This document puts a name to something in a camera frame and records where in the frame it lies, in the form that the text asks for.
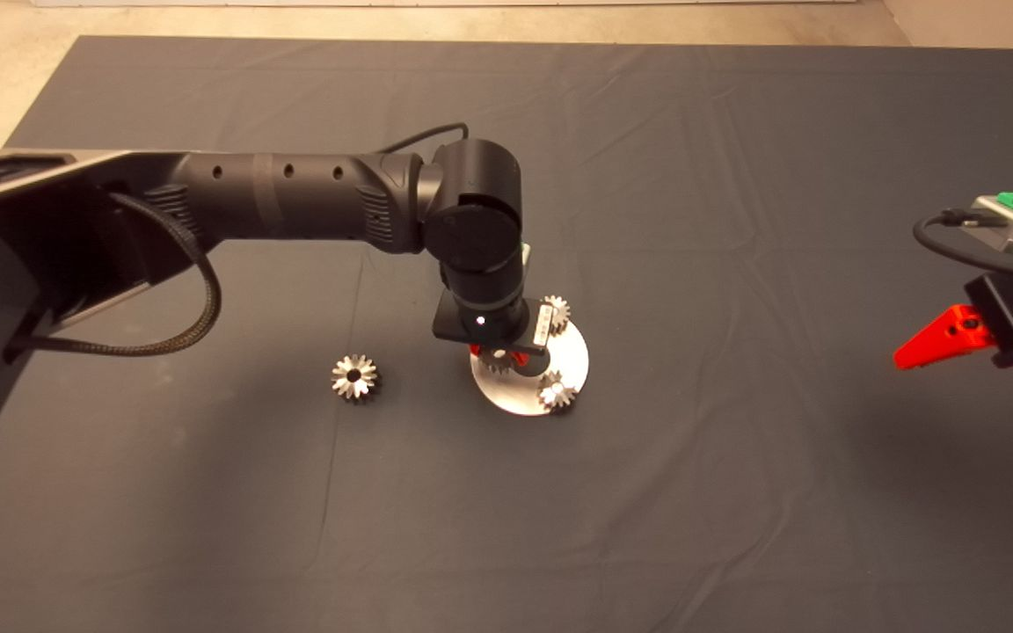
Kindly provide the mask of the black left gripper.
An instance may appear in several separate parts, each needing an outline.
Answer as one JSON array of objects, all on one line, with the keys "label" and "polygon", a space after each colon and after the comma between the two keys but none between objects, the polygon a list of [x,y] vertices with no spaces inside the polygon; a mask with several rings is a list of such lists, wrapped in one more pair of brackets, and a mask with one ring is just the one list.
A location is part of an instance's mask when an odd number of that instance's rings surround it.
[{"label": "black left gripper", "polygon": [[484,348],[506,350],[514,366],[527,366],[530,355],[546,353],[554,312],[550,303],[526,297],[482,311],[443,291],[435,309],[434,336],[467,345],[470,357],[482,357]]}]

